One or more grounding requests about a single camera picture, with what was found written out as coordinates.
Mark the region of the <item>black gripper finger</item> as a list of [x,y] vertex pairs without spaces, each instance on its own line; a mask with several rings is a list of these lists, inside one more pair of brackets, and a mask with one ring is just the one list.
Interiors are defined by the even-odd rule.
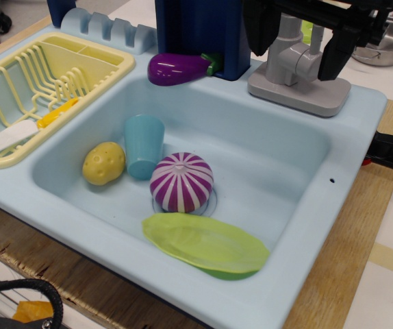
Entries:
[[352,36],[347,29],[333,30],[333,36],[322,53],[318,71],[320,81],[331,81],[338,77],[353,52]]
[[262,56],[279,34],[281,10],[274,1],[245,1],[244,27],[250,50]]

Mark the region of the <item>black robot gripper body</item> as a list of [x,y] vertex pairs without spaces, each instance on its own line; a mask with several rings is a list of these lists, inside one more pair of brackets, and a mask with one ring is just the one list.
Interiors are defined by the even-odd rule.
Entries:
[[282,14],[327,29],[353,29],[356,45],[379,44],[387,27],[393,1],[345,1],[347,9],[324,1],[274,1]]

